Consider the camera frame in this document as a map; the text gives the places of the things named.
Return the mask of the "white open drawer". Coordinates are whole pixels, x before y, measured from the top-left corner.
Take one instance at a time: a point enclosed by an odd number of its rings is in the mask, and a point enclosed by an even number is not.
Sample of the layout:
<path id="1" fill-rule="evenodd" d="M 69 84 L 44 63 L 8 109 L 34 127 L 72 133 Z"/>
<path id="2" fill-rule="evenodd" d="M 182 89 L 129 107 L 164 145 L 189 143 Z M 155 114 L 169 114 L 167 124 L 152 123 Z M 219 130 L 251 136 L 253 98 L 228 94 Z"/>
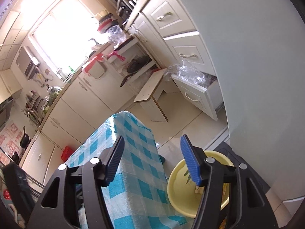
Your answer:
<path id="1" fill-rule="evenodd" d="M 207 88 L 181 80 L 178 77 L 173 77 L 173 81 L 187 101 L 213 120 L 218 120 L 217 112 L 224 105 L 218 80 L 213 81 Z"/>

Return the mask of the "clear plastic bag in drawer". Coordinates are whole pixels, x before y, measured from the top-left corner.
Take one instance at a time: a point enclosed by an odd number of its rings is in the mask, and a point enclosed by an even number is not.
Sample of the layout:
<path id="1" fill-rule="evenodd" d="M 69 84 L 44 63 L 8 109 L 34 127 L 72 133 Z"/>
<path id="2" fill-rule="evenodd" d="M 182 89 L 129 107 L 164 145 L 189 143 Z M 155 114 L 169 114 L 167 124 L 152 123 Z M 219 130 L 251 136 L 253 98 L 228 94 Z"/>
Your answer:
<path id="1" fill-rule="evenodd" d="M 188 61 L 184 60 L 180 63 L 170 65 L 163 77 L 166 81 L 177 78 L 179 80 L 188 81 L 191 84 L 196 84 L 204 88 L 207 88 L 217 80 L 215 76 L 199 71 Z"/>

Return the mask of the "white refrigerator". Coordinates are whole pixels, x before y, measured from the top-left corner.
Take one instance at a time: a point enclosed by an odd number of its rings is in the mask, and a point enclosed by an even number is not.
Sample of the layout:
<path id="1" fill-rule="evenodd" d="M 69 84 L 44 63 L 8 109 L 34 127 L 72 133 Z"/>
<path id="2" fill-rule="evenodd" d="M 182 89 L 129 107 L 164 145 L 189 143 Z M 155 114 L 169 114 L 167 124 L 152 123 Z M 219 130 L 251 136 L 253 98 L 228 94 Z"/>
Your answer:
<path id="1" fill-rule="evenodd" d="M 282 200 L 304 196 L 304 22 L 290 0 L 181 0 L 207 46 L 231 147 Z"/>

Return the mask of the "clear plastic bag on counter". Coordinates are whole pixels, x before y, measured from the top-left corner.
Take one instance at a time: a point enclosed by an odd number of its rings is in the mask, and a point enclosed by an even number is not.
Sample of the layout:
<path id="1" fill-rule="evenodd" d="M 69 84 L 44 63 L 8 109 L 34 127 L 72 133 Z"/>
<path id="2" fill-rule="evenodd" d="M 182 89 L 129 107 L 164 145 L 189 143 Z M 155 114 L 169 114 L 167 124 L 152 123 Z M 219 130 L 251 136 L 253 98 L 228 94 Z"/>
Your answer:
<path id="1" fill-rule="evenodd" d="M 125 33 L 119 25 L 113 25 L 109 27 L 105 34 L 108 38 L 108 43 L 113 44 L 114 49 L 118 48 L 122 43 L 127 40 Z"/>

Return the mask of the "red trash bin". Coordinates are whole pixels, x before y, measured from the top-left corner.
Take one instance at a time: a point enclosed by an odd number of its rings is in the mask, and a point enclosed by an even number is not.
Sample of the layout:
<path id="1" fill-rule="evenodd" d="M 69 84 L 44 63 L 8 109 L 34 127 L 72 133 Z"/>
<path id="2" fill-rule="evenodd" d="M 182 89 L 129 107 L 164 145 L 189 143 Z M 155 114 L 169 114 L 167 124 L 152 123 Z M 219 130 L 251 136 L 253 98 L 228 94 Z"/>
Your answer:
<path id="1" fill-rule="evenodd" d="M 62 155 L 60 156 L 61 160 L 65 163 L 71 157 L 71 155 L 73 155 L 74 152 L 75 150 L 69 146 L 66 146 L 62 152 Z"/>

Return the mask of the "blue checkered tablecloth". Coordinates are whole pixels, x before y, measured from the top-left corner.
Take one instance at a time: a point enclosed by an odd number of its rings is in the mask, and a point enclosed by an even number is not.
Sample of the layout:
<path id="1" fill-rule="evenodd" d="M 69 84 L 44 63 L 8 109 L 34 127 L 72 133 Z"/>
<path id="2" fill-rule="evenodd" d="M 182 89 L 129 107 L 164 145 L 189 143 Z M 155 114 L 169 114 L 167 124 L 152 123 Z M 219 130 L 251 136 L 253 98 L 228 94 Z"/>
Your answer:
<path id="1" fill-rule="evenodd" d="M 109 117 L 65 162 L 84 165 L 122 136 L 125 149 L 114 180 L 102 188 L 114 228 L 191 228 L 193 219 L 170 204 L 153 132 L 132 113 Z"/>

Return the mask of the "black wok on stove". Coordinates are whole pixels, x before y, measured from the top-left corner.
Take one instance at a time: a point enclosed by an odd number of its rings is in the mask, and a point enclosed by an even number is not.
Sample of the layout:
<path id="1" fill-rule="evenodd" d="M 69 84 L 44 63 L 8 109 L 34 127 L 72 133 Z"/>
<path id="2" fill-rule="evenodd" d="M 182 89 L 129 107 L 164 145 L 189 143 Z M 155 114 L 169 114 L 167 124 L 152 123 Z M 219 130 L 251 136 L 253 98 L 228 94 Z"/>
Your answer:
<path id="1" fill-rule="evenodd" d="M 25 126 L 23 127 L 23 136 L 20 141 L 20 147 L 23 149 L 26 149 L 28 145 L 30 144 L 31 139 L 30 136 L 26 133 Z"/>

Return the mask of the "yellow plastic basin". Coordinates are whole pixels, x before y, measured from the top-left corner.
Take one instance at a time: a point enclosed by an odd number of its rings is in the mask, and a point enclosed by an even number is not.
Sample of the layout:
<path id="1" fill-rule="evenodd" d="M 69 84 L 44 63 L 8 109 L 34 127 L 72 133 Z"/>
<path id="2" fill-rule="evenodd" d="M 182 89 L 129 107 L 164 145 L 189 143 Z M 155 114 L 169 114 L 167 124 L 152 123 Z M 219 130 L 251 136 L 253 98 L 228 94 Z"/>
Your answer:
<path id="1" fill-rule="evenodd" d="M 220 152 L 206 150 L 207 157 L 213 157 L 224 165 L 234 166 L 232 161 Z M 167 193 L 170 204 L 179 213 L 186 217 L 195 218 L 204 193 L 204 187 L 199 188 L 191 179 L 185 160 L 182 159 L 172 170 Z M 230 185 L 223 184 L 222 203 L 220 209 L 224 209 L 229 203 Z"/>

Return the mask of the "wall water heater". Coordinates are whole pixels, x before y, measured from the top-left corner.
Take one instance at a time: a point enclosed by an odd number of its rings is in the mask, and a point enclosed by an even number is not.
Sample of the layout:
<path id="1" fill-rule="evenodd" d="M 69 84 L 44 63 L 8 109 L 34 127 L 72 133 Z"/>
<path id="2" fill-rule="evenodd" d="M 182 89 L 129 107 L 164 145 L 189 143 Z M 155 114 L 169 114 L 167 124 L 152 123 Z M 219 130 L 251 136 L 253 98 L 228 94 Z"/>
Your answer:
<path id="1" fill-rule="evenodd" d="M 20 71 L 24 74 L 27 80 L 30 80 L 38 72 L 40 62 L 37 60 L 31 50 L 23 46 L 19 50 L 19 55 L 16 59 L 16 64 Z"/>

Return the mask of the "small white wooden stool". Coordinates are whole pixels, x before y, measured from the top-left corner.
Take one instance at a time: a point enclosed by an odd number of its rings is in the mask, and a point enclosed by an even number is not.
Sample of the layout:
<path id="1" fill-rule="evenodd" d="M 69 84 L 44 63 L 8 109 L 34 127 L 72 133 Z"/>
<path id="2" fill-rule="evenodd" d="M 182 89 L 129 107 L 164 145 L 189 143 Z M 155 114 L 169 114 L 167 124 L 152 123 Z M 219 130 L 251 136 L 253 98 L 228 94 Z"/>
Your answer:
<path id="1" fill-rule="evenodd" d="M 141 105 L 144 111 L 148 114 L 150 120 L 153 122 L 168 122 L 168 119 L 162 111 L 162 108 L 159 106 L 157 99 L 153 96 L 161 84 L 163 75 L 166 71 L 167 69 L 162 69 L 154 72 L 133 100 L 134 103 L 139 103 Z"/>

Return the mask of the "black frying pan on rack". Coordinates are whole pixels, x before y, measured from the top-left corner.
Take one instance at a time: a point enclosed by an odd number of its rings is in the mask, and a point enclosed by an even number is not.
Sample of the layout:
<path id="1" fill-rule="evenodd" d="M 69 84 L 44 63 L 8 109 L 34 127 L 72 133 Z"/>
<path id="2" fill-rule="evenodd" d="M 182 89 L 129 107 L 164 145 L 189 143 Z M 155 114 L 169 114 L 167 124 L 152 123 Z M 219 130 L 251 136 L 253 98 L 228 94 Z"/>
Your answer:
<path id="1" fill-rule="evenodd" d="M 120 87 L 123 87 L 126 83 L 126 81 L 132 77 L 134 74 L 136 74 L 142 67 L 147 65 L 152 59 L 148 56 L 141 56 L 136 59 L 132 59 L 128 65 L 127 73 L 128 75 L 124 77 Z"/>

